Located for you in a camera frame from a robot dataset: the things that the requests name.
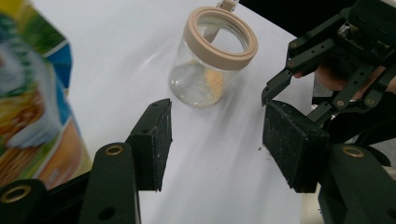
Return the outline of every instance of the yellow package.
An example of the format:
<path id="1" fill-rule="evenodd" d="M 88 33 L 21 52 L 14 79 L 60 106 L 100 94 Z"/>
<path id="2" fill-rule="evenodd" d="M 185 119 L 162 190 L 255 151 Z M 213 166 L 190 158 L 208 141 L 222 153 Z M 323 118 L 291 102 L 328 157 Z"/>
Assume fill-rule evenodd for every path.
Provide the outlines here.
<path id="1" fill-rule="evenodd" d="M 0 5 L 0 187 L 26 178 L 48 189 L 91 169 L 65 96 L 67 40 L 25 1 Z"/>

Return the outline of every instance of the table surface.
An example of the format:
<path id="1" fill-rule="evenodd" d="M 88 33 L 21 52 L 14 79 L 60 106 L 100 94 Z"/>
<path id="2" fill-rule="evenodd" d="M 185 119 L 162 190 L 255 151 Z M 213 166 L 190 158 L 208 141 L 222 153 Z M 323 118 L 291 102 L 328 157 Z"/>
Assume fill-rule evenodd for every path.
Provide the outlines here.
<path id="1" fill-rule="evenodd" d="M 142 223 L 300 223 L 302 195 L 262 145 L 262 89 L 283 69 L 294 36 L 238 5 L 234 14 L 254 31 L 259 51 L 217 104 L 194 108 L 170 91 L 168 73 L 190 12 L 218 1 L 33 3 L 71 43 L 69 100 L 92 158 L 124 142 L 149 104 L 172 101 L 163 190 L 139 191 Z M 313 83 L 293 79 L 276 99 L 307 114 Z"/>

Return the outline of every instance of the jar lid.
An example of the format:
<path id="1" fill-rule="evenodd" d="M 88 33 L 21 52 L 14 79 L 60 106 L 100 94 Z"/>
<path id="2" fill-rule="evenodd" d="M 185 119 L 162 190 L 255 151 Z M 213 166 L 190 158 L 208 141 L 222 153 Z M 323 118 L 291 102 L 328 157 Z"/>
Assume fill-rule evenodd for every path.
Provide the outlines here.
<path id="1" fill-rule="evenodd" d="M 247 47 L 244 52 L 233 53 L 219 49 L 209 41 L 212 36 L 201 34 L 198 23 L 204 18 L 220 18 L 226 20 L 238 29 L 238 32 L 246 39 Z M 184 39 L 190 50 L 202 62 L 223 70 L 240 70 L 246 67 L 257 52 L 258 41 L 250 27 L 233 13 L 218 7 L 198 7 L 189 16 L 184 27 Z"/>

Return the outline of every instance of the transparent jar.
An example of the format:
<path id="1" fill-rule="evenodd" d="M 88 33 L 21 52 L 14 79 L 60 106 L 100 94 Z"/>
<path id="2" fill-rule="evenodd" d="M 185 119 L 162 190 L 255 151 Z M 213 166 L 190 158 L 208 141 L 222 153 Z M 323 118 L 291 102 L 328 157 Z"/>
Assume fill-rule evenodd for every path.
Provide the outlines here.
<path id="1" fill-rule="evenodd" d="M 257 48 L 254 33 L 233 13 L 198 7 L 186 22 L 169 86 L 188 105 L 213 105 L 249 64 Z"/>

